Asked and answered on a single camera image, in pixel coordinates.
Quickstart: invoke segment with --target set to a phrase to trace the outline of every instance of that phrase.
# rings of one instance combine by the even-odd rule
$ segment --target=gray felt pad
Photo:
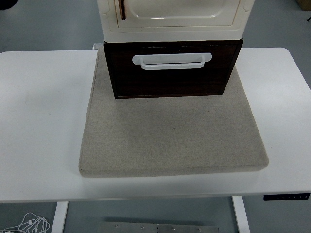
[[[99,50],[80,152],[82,176],[257,171],[268,163],[236,69],[219,96],[115,99]]]

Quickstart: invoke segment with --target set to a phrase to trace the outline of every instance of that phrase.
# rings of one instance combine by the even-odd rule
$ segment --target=white drawer handle
[[[178,53],[178,54],[153,54],[135,55],[132,59],[135,65],[140,65],[145,70],[161,69],[198,69],[205,62],[212,59],[210,53]]]

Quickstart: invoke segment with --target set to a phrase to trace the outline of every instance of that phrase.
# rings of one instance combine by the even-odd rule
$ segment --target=dark wooden drawer
[[[106,43],[104,49],[116,98],[222,94],[242,46],[237,41]],[[144,70],[135,55],[211,53],[202,68]]]

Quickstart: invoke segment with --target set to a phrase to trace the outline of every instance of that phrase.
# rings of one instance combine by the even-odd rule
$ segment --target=white cable
[[[33,215],[33,217],[35,218],[31,220],[26,220],[27,215]],[[44,217],[40,217],[33,213],[27,213],[25,214],[22,222],[19,225],[5,228],[4,230],[0,230],[0,232],[46,233],[49,228],[50,224]]]

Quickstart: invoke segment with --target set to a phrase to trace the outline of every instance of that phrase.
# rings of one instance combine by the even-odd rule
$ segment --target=white table
[[[311,91],[280,48],[242,49],[236,63],[270,159],[264,170],[83,178],[78,160],[96,54],[0,54],[0,202],[310,192]]]

